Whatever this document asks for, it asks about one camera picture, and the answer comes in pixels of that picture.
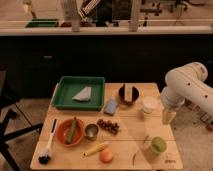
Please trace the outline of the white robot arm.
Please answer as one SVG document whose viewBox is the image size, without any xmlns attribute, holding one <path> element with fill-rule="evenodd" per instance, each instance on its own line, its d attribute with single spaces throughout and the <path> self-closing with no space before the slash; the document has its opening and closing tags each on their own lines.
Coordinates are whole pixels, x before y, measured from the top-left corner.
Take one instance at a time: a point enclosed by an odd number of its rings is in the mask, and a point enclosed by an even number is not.
<svg viewBox="0 0 213 171">
<path fill-rule="evenodd" d="M 171 123 L 176 110 L 186 99 L 213 116 L 213 88 L 204 83 L 207 77 L 207 68 L 200 62 L 192 62 L 167 72 L 166 86 L 160 94 L 164 106 L 162 114 L 164 125 Z"/>
</svg>

